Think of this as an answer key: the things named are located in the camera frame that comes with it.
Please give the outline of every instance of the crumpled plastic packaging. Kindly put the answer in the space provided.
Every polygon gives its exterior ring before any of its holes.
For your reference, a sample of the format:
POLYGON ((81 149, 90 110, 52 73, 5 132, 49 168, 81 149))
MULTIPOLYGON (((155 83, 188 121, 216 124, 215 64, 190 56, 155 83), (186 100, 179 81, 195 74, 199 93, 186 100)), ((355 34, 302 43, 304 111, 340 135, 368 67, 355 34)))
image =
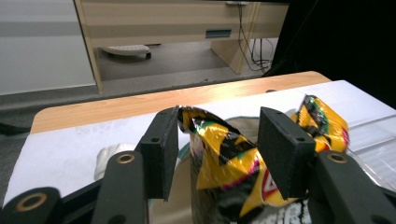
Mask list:
MULTIPOLYGON (((317 152, 346 151, 347 123, 318 97, 307 95, 290 118, 315 139, 317 152)), ((191 137, 194 223, 248 223, 265 206, 282 207, 297 200, 282 199, 255 143, 225 120, 182 106, 178 121, 180 130, 191 137)))

